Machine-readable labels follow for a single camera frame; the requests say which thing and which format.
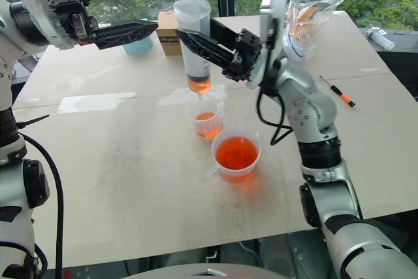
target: table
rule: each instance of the table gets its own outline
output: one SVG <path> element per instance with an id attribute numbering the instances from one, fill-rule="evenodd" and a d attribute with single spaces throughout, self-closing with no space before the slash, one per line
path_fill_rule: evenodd
<path id="1" fill-rule="evenodd" d="M 219 19 L 258 34 L 257 16 Z M 17 120 L 50 117 L 23 131 L 51 154 L 65 198 L 65 267 L 132 259 L 308 229 L 294 135 L 271 147 L 274 130 L 255 113 L 256 90 L 212 66 L 215 94 L 225 98 L 225 126 L 259 130 L 257 176 L 231 185 L 211 176 L 210 143 L 185 118 L 181 57 L 165 57 L 155 34 L 147 54 L 95 46 L 48 47 L 14 104 Z M 306 64 L 357 103 L 334 98 L 336 126 L 365 218 L 418 207 L 418 108 L 344 12 L 334 12 Z M 267 119 L 278 106 L 263 103 Z M 29 146 L 28 157 L 43 159 Z M 56 191 L 34 211 L 35 236 L 54 266 Z"/>

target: small plastic cup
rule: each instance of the small plastic cup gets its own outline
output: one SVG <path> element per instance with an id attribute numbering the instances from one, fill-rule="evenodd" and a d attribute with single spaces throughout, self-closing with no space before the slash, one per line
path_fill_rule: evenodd
<path id="1" fill-rule="evenodd" d="M 219 174 L 231 183 L 251 179 L 260 154 L 258 132 L 243 127 L 226 128 L 212 142 L 212 156 L 219 168 Z"/>
<path id="2" fill-rule="evenodd" d="M 203 99 L 186 104 L 185 109 L 197 134 L 204 139 L 211 140 L 222 129 L 223 107 L 223 101 Z"/>

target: orange liquid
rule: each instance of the orange liquid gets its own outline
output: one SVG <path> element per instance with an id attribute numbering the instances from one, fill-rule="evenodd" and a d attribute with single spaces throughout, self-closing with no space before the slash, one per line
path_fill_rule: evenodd
<path id="1" fill-rule="evenodd" d="M 221 143 L 216 152 L 216 160 L 225 168 L 239 170 L 250 166 L 257 159 L 258 151 L 252 141 L 244 137 L 231 137 Z M 244 176 L 229 176 L 220 171 L 226 181 L 239 183 L 249 180 L 254 171 Z"/>
<path id="2" fill-rule="evenodd" d="M 203 112 L 202 114 L 199 114 L 196 117 L 196 120 L 207 120 L 207 119 L 210 119 L 213 116 L 215 116 L 215 114 L 213 112 Z M 214 130 L 212 132 L 203 133 L 203 134 L 202 133 L 197 133 L 197 134 L 199 134 L 204 139 L 212 139 L 221 131 L 221 128 L 222 128 L 222 126 L 220 125 L 216 130 Z"/>
<path id="3" fill-rule="evenodd" d="M 208 78 L 206 81 L 203 82 L 195 82 L 190 79 L 187 79 L 189 83 L 189 89 L 194 91 L 195 93 L 204 94 L 208 90 L 210 90 L 210 79 Z"/>

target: screwdriver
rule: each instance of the screwdriver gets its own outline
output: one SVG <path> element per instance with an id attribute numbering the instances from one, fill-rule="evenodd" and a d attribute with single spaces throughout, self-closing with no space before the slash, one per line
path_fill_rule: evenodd
<path id="1" fill-rule="evenodd" d="M 334 93 L 338 94 L 342 98 L 342 100 L 347 103 L 347 105 L 349 105 L 350 107 L 355 106 L 355 103 L 351 100 L 351 98 L 348 97 L 346 94 L 343 94 L 339 88 L 337 88 L 334 84 L 331 84 L 330 82 L 325 80 L 321 75 L 319 77 L 322 78 L 326 83 L 328 83 L 329 87 L 334 91 Z"/>

